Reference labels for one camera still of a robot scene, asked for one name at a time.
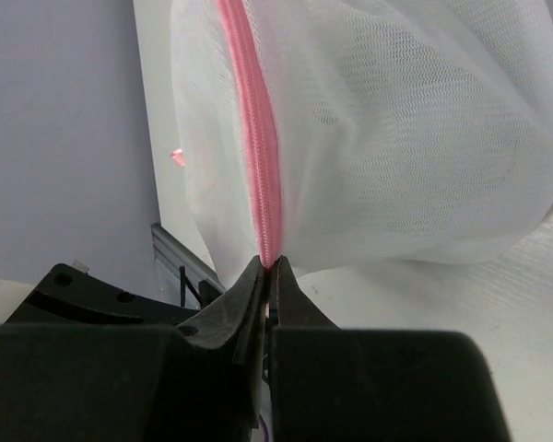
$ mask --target pink zipper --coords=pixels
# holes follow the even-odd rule
[[[256,240],[268,269],[278,259],[282,241],[277,127],[243,0],[216,1],[240,95]]]

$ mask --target white mesh bag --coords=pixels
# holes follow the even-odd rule
[[[479,262],[553,203],[542,0],[175,0],[188,197],[220,278]]]

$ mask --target purple cable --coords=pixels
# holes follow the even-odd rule
[[[262,429],[263,435],[265,435],[265,442],[270,442],[270,435],[268,435],[268,426],[266,426],[266,422],[264,417],[262,415],[260,416],[260,428]]]

